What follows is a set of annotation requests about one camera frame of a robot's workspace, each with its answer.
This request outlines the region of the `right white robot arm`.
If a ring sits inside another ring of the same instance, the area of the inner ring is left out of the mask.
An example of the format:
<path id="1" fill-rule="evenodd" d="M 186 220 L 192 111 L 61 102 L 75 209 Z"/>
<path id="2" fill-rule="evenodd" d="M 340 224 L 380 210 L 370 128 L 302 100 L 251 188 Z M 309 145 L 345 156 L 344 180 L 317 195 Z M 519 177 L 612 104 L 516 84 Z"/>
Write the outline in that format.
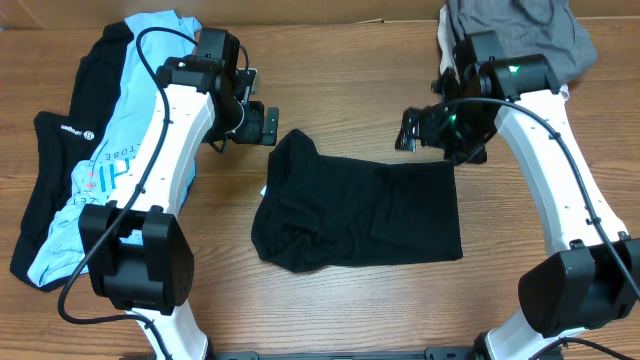
<path id="1" fill-rule="evenodd" d="M 501 136 L 534 199 L 547 257 L 518 283 L 518 310 L 475 341 L 473 359 L 538 359 L 626 318 L 639 299 L 639 242 L 600 192 L 569 125 L 559 81 L 541 55 L 490 58 L 464 81 L 435 85 L 440 103 L 404 112 L 396 146 L 440 148 L 480 162 Z"/>

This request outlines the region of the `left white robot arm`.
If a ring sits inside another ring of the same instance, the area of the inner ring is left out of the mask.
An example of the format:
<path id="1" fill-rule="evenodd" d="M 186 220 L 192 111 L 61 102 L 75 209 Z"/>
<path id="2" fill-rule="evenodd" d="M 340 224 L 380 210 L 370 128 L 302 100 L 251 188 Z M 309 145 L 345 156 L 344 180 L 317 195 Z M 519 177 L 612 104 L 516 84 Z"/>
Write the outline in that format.
<path id="1" fill-rule="evenodd" d="M 275 144 L 279 112 L 251 100 L 256 77 L 233 60 L 167 59 L 136 158 L 108 202 L 80 215 L 94 292 L 139 324 L 158 359 L 213 356 L 188 302 L 195 260 L 178 213 L 201 144 Z"/>

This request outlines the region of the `beige folded garment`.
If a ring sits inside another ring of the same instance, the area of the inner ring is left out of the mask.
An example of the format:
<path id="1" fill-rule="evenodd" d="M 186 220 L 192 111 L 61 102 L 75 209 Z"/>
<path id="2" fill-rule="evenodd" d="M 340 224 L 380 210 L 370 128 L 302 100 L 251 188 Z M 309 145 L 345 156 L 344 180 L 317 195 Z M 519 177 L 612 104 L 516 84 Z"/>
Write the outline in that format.
<path id="1" fill-rule="evenodd" d="M 438 43 L 446 96 L 516 100 L 579 75 L 582 27 L 566 1 L 449 1 Z"/>

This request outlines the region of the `grey folded shorts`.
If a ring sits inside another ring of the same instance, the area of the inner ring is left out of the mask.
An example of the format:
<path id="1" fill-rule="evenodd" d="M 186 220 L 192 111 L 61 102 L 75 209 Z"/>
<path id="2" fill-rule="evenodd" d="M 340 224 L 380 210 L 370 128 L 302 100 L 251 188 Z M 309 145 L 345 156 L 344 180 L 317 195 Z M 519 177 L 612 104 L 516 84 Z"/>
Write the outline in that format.
<path id="1" fill-rule="evenodd" d="M 456 38 L 494 31 L 509 57 L 542 54 L 561 83 L 578 79 L 598 59 L 568 0 L 449 0 Z"/>

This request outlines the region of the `black logo t-shirt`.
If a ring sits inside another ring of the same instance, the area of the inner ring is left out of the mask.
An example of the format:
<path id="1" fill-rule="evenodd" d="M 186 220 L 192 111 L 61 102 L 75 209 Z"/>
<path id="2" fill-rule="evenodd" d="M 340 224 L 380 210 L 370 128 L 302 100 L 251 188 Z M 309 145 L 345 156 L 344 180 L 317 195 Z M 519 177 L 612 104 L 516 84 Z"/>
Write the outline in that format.
<path id="1" fill-rule="evenodd" d="M 36 288 L 27 272 L 48 235 L 57 211 L 71 196 L 71 172 L 103 139 L 120 97 L 127 47 L 134 35 L 125 22 L 106 26 L 81 61 L 67 115 L 41 111 L 34 118 L 38 177 L 20 224 L 10 272 Z"/>

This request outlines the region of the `light blue printed t-shirt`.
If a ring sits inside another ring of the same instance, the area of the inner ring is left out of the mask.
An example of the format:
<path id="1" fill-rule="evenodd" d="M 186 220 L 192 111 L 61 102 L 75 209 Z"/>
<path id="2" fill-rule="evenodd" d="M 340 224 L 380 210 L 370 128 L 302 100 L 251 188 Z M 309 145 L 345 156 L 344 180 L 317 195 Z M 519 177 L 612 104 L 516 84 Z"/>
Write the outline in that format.
<path id="1" fill-rule="evenodd" d="M 102 141 L 87 160 L 71 172 L 71 196 L 49 225 L 44 245 L 29 267 L 36 289 L 49 292 L 62 286 L 84 257 L 78 220 L 83 208 L 104 205 L 129 172 L 149 126 L 156 86 L 149 71 L 169 57 L 182 57 L 194 49 L 201 25 L 194 17 L 174 11 L 139 13 L 124 21 L 134 38 L 120 80 L 120 97 L 107 123 Z"/>

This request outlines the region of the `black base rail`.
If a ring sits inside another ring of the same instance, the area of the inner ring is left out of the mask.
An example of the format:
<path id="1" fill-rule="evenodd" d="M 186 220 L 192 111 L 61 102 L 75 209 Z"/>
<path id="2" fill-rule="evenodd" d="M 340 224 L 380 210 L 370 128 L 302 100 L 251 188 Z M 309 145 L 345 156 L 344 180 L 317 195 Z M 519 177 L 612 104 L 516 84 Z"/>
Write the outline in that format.
<path id="1" fill-rule="evenodd" d="M 428 347 L 422 351 L 377 351 L 259 354 L 223 352 L 206 354 L 205 360 L 473 360 L 484 359 L 471 347 Z"/>

